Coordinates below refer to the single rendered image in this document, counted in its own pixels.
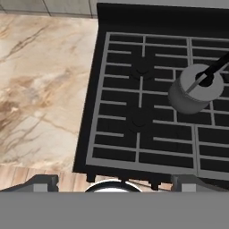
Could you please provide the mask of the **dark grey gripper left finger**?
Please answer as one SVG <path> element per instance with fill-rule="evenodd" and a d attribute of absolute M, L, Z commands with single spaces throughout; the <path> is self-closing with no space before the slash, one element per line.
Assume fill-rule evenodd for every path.
<path fill-rule="evenodd" d="M 17 192 L 59 192 L 57 174 L 36 174 L 22 184 L 7 188 L 7 191 Z"/>

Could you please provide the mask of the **white round dish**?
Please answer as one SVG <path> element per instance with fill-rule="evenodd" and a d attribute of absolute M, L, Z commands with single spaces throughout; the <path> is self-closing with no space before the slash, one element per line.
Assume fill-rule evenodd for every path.
<path fill-rule="evenodd" d="M 108 179 L 95 182 L 86 189 L 86 192 L 141 192 L 141 189 L 130 182 Z"/>

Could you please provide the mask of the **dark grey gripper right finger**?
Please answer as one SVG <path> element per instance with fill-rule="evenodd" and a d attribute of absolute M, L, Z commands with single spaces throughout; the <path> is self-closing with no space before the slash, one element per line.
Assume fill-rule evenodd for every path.
<path fill-rule="evenodd" d="M 202 192 L 202 191 L 222 191 L 211 184 L 206 184 L 195 175 L 174 175 L 172 177 L 172 191 L 179 192 Z"/>

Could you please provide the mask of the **black gas hob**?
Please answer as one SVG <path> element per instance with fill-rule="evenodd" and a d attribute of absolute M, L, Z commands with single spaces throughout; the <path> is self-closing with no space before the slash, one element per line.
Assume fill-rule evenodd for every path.
<path fill-rule="evenodd" d="M 75 173 L 161 183 L 191 174 L 229 190 L 229 64 L 222 95 L 179 114 L 168 91 L 229 52 L 229 9 L 98 0 L 98 36 Z"/>

